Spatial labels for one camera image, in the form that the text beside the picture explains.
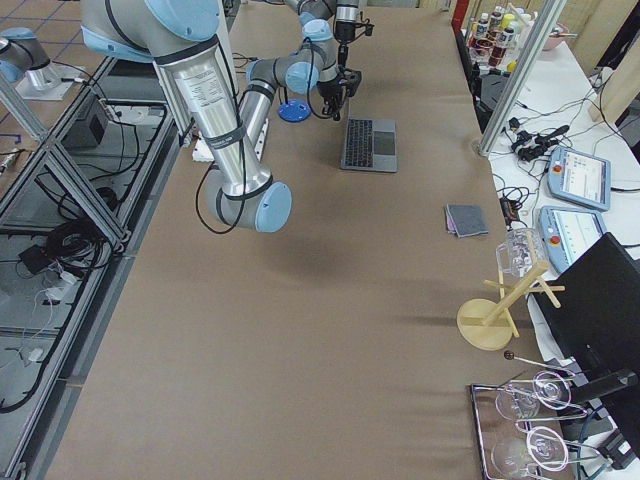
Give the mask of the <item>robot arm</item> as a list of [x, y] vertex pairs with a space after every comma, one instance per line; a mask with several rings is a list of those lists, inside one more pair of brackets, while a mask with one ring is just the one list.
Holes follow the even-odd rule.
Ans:
[[262, 59], [247, 71], [242, 98], [234, 74], [220, 59], [230, 55], [220, 39], [227, 28], [217, 1], [84, 1], [85, 45], [105, 56], [153, 64], [174, 117], [196, 124], [214, 163], [206, 173], [206, 198], [228, 228], [272, 233], [287, 222], [290, 188], [274, 180], [255, 148], [276, 90], [318, 90], [324, 116], [339, 119], [346, 97], [360, 82], [346, 68], [348, 44], [363, 21], [358, 1], [291, 1], [302, 43], [289, 56]]
[[347, 65], [349, 45], [360, 36], [371, 36], [374, 25], [363, 16], [365, 1], [356, 0], [285, 0], [284, 4], [299, 17], [302, 25], [311, 20], [333, 20], [333, 37], [338, 42], [337, 62]]

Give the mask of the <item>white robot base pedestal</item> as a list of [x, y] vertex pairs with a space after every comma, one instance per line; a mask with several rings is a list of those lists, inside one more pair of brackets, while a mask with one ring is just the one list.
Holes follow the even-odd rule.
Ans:
[[215, 1], [214, 5], [218, 7], [217, 19], [219, 20], [216, 31], [219, 44], [215, 50], [214, 59], [216, 66], [220, 70], [220, 84], [226, 88], [229, 94], [231, 131], [221, 134], [219, 138], [215, 138], [212, 144], [205, 138], [204, 133], [201, 133], [200, 137], [211, 150], [210, 157], [213, 157], [213, 153], [221, 153], [223, 148], [230, 147], [243, 140], [244, 146], [252, 147], [257, 159], [261, 160], [266, 146], [269, 127], [268, 115], [273, 103], [275, 89], [268, 83], [256, 80], [253, 83], [247, 83], [243, 97], [240, 100], [233, 96], [236, 92], [237, 78], [235, 70], [231, 66], [232, 55], [228, 30], [230, 25], [233, 24], [234, 14], [227, 14], [226, 6], [231, 11], [237, 7], [238, 2]]

